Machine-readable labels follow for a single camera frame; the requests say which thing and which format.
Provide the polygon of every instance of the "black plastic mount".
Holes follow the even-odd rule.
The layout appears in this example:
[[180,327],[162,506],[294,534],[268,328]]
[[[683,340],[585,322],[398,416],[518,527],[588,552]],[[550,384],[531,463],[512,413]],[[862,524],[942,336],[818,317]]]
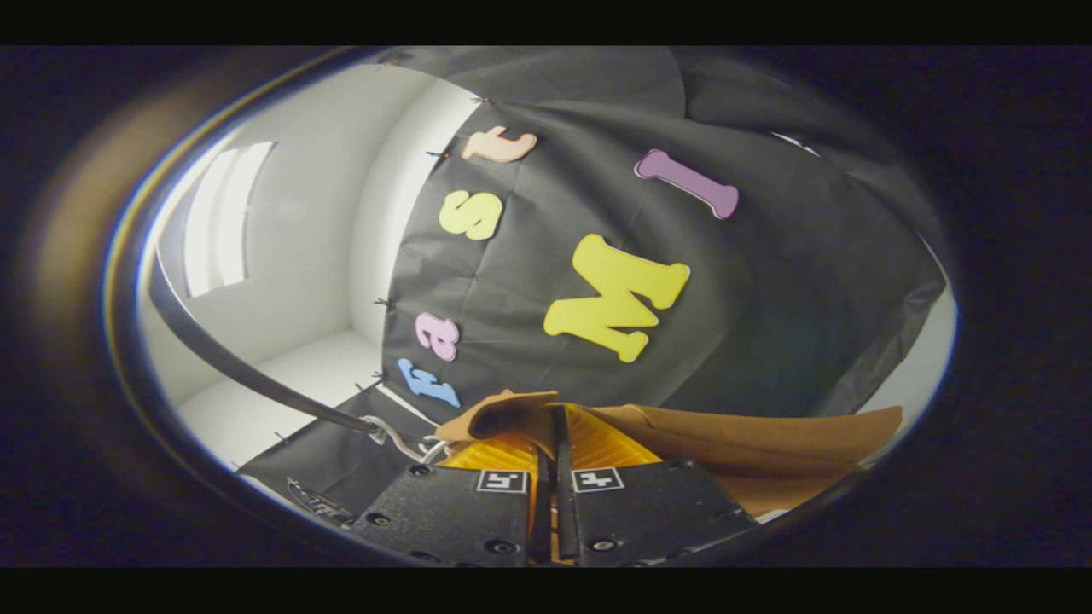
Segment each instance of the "black plastic mount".
[[570,471],[578,564],[645,567],[759,527],[700,464],[677,460]]
[[525,472],[414,464],[352,531],[434,565],[524,567],[530,482]]

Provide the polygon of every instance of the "white cable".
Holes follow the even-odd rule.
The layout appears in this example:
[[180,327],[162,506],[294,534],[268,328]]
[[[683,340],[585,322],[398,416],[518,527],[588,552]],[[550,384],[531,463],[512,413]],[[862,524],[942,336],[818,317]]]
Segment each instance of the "white cable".
[[[451,451],[451,441],[444,441],[443,439],[440,439],[436,435],[426,435],[425,437],[423,437],[423,439],[425,439],[426,441],[440,441],[440,442],[443,444],[443,453],[447,454],[449,459],[451,457],[455,456],[455,453],[453,451]],[[424,462],[429,462],[432,458],[435,458],[435,456],[434,457],[429,457],[429,456],[426,454],[425,458],[427,460],[424,461]]]
[[[432,460],[436,459],[436,457],[440,456],[440,452],[442,452],[444,450],[448,450],[448,442],[447,441],[440,441],[439,444],[432,446],[432,449],[429,450],[428,453],[426,453],[424,456],[424,458],[420,459],[420,462],[424,463],[424,464],[428,464],[428,463],[432,462]],[[451,451],[450,450],[448,450],[448,456],[449,457],[451,456]]]
[[379,428],[382,428],[387,433],[387,436],[390,437],[392,441],[394,441],[394,446],[399,449],[400,452],[410,457],[415,462],[424,462],[420,456],[418,456],[416,452],[406,447],[405,442],[402,441],[402,437],[399,436],[399,433],[394,430],[391,427],[391,425],[387,424],[383,421],[383,418],[376,416],[361,416],[360,420],[363,420],[368,424],[375,424]]

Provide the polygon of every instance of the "wire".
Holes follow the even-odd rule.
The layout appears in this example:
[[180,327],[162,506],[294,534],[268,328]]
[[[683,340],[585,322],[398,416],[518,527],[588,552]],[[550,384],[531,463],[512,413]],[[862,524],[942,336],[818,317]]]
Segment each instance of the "wire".
[[440,456],[440,452],[444,450],[448,451],[448,456],[451,456],[451,450],[448,448],[448,442],[440,441],[439,444],[432,446],[432,449],[429,450],[424,457],[422,457],[420,462],[424,464],[428,464],[432,462],[432,460],[436,459],[436,457]]
[[[413,459],[414,462],[428,464],[432,462],[432,460],[435,460],[436,457],[440,454],[440,452],[447,452],[448,456],[451,456],[451,448],[448,447],[450,446],[450,441],[443,441],[442,439],[439,439],[435,435],[428,435],[426,437],[413,437],[410,435],[403,435],[397,430],[394,430],[394,428],[391,425],[387,424],[387,422],[383,421],[383,418],[378,416],[361,416],[360,420],[368,424],[378,426],[380,429],[382,429],[382,432],[387,434],[387,437],[389,437],[391,441],[394,441],[394,447],[397,448],[399,451],[402,452],[403,454]],[[414,452],[408,446],[406,446],[403,437],[405,437],[405,439],[414,439],[416,441],[436,441],[436,444],[431,448],[429,448],[424,456],[422,456],[418,454],[417,452]],[[380,445],[383,444],[383,441],[381,440],[382,437],[373,436],[372,438]]]

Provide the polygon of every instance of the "white wall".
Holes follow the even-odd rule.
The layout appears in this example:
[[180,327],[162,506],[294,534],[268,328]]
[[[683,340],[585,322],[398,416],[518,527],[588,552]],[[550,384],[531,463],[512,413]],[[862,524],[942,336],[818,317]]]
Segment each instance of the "white wall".
[[[346,330],[254,366],[334,406],[359,392],[356,382],[371,382],[367,365],[376,353],[356,331]],[[192,395],[178,408],[178,415],[210,454],[233,471],[314,420],[229,379]]]
[[[425,152],[447,146],[473,96],[406,69],[357,67],[249,121],[229,146],[278,142],[252,198],[251,276],[187,300],[198,321],[262,373],[328,405],[369,383],[383,332],[372,302],[388,293],[436,164]],[[151,311],[157,367],[197,361]],[[187,428],[229,469],[313,420],[203,364],[182,367],[161,369],[164,387]]]
[[[353,221],[368,169],[397,118],[435,81],[404,69],[351,67],[240,127],[228,147],[277,142],[248,211],[249,276],[183,297],[228,350],[259,364],[349,329]],[[146,297],[143,307],[151,361],[174,404],[223,379],[175,338]]]
[[447,81],[434,82],[391,129],[368,170],[353,227],[349,300],[353,327],[377,345],[382,345],[384,311],[373,302],[390,291],[406,223],[437,164],[425,152],[441,152],[451,142],[477,108],[474,95]]
[[948,363],[954,349],[959,306],[956,304],[948,273],[937,260],[933,248],[928,244],[925,244],[925,247],[936,260],[947,285],[929,310],[929,317],[926,318],[925,324],[918,332],[917,339],[914,340],[914,345],[906,353],[906,357],[899,363],[899,366],[891,371],[891,375],[883,380],[883,383],[858,412],[874,412],[891,405],[902,405],[902,425],[899,426],[899,430],[895,432],[891,441],[867,459],[865,464],[876,462],[891,451],[910,433],[914,423],[922,417],[929,402],[936,395],[945,371],[948,370]]

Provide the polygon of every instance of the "foam letter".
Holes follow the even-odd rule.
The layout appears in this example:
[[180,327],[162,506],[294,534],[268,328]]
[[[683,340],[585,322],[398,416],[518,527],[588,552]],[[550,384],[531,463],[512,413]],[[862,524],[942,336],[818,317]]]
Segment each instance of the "foam letter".
[[466,140],[463,147],[463,160],[479,155],[494,162],[512,162],[520,160],[535,147],[538,138],[534,134],[521,134],[519,139],[509,141],[500,138],[508,130],[503,126],[494,126],[488,132],[475,132]]
[[713,217],[724,220],[736,210],[739,190],[722,186],[716,181],[675,162],[666,153],[652,150],[633,167],[633,173],[642,179],[663,179],[668,184],[698,197],[713,209]]
[[489,192],[471,196],[466,190],[458,190],[443,198],[440,226],[453,235],[466,233],[471,240],[485,240],[497,229],[503,210],[500,199]]
[[413,363],[405,358],[399,358],[399,368],[402,369],[402,375],[406,378],[406,386],[410,387],[411,392],[439,399],[452,408],[459,409],[459,397],[455,395],[455,389],[450,383],[437,383],[435,375],[413,368]]
[[455,343],[459,343],[459,327],[451,320],[441,320],[425,311],[417,316],[414,328],[417,329],[417,341],[436,353],[441,359],[455,359]]
[[572,268],[602,296],[555,300],[546,311],[546,334],[562,332],[586,339],[632,363],[649,343],[643,332],[625,334],[613,328],[660,323],[632,293],[646,296],[657,309],[675,304],[690,279],[686,264],[660,264],[609,247],[600,235],[584,237],[572,253]]

